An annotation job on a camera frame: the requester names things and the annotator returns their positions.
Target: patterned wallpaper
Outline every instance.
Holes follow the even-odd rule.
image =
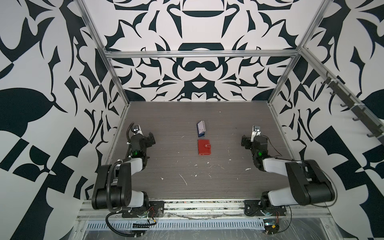
[[[67,239],[124,103],[72,0],[0,1],[2,239]]]
[[[381,119],[384,3],[335,0],[309,50]],[[315,159],[338,198],[329,207],[346,238],[384,237],[384,146],[301,58],[273,106],[297,159]]]
[[[109,51],[295,49],[321,0],[85,0]],[[131,101],[267,100],[289,57],[114,59]]]

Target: gray wooden tabletop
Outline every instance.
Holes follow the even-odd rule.
[[[207,131],[198,138],[200,120]],[[133,190],[146,191],[150,198],[251,198],[289,185],[284,176],[259,171],[251,151],[240,145],[257,125],[283,158],[290,158],[266,102],[132,102],[113,161],[125,157],[126,130],[133,121],[156,139],[147,150],[146,169],[132,176]],[[198,139],[210,140],[211,155],[198,155]],[[270,144],[268,150],[278,154]]]

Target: side wall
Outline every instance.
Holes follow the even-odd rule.
[[[321,0],[84,0],[108,51],[295,49]],[[267,100],[289,57],[115,59],[131,101]]]
[[[0,232],[66,239],[124,103],[72,0],[0,2]]]
[[[309,50],[384,119],[384,4],[335,0]],[[301,58],[273,106],[297,159],[315,159],[336,185],[329,207],[344,237],[384,237],[384,147],[354,114],[331,96]]]

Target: paper scrap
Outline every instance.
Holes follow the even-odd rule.
[[[179,174],[180,175],[180,174]],[[180,177],[184,180],[183,176],[180,175]],[[185,184],[188,186],[187,182],[184,180]]]

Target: small blue box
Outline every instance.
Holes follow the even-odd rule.
[[[198,137],[202,137],[205,135],[205,122],[201,120],[196,124],[197,126],[197,135]]]

